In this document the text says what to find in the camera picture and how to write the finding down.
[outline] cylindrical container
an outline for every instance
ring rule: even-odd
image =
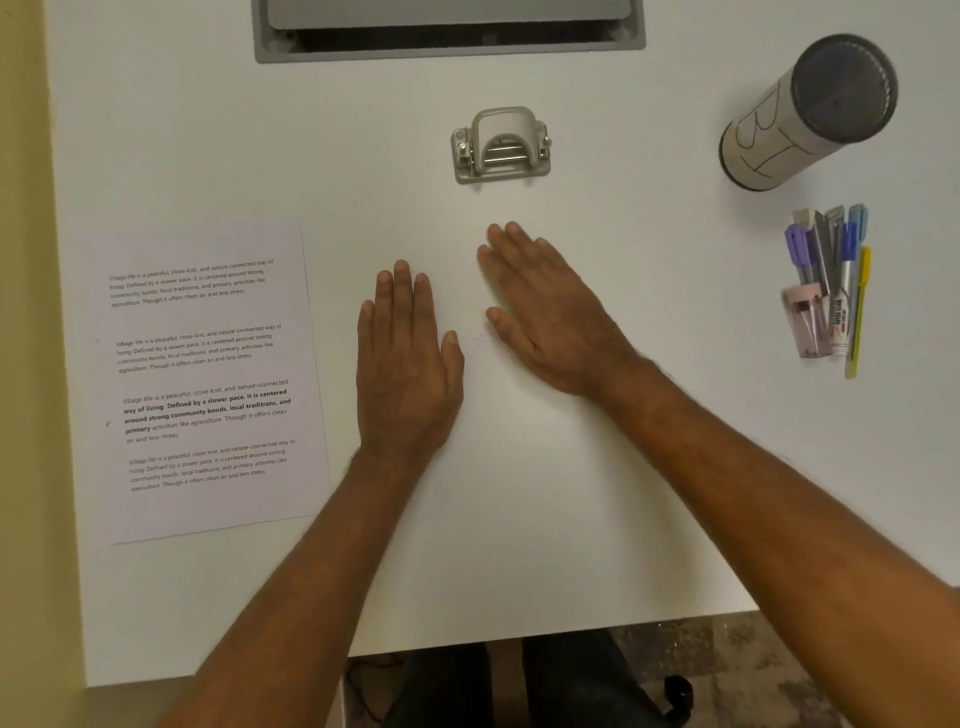
[[[897,107],[897,73],[869,40],[821,38],[720,139],[731,180],[773,189],[838,149],[869,139]]]

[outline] pen holder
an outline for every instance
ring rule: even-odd
[[[784,288],[781,295],[801,358],[819,359],[830,356],[832,347],[824,310],[824,292],[820,283]]]

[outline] finger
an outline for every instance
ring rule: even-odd
[[[528,258],[535,260],[540,257],[540,246],[534,243],[530,235],[518,223],[507,223],[505,232],[510,235],[510,239]]]
[[[526,281],[518,276],[516,270],[507,265],[503,256],[489,245],[480,246],[477,259],[507,302],[510,305],[516,305],[526,290]]]
[[[437,314],[433,308],[433,286],[425,273],[414,281],[414,344],[437,347]]]
[[[364,301],[357,320],[357,369],[373,354],[373,301]]]
[[[394,265],[394,346],[413,343],[414,288],[406,260]]]
[[[373,297],[373,350],[387,351],[394,339],[394,277],[380,271]]]
[[[540,257],[552,265],[557,266],[558,268],[566,267],[566,260],[564,260],[564,257],[560,255],[560,251],[550,244],[549,240],[539,237],[534,241],[534,243],[540,249]]]
[[[446,368],[446,389],[458,402],[464,399],[464,353],[456,331],[444,334],[444,343],[440,347],[440,356]]]
[[[530,341],[530,337],[516,319],[496,306],[487,309],[487,319],[496,329],[496,335],[500,337],[500,341],[506,344],[520,361],[528,367],[533,367],[536,354],[534,343]]]
[[[491,225],[487,228],[487,241],[506,261],[507,265],[515,271],[519,271],[529,264],[530,261],[527,260],[526,255],[523,254],[515,240],[499,225]]]

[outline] leg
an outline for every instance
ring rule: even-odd
[[[528,637],[523,671],[531,728],[665,728],[605,629]]]
[[[421,649],[403,666],[383,728],[493,728],[490,656],[484,644]]]

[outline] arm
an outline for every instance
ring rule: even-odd
[[[638,355],[543,240],[511,224],[479,251],[520,361],[596,402],[673,486],[774,628],[859,726],[947,726],[960,695],[960,597],[849,509]]]
[[[367,589],[463,400],[456,334],[438,346],[430,282],[414,291],[405,262],[378,276],[357,331],[360,449],[160,728],[324,725]]]

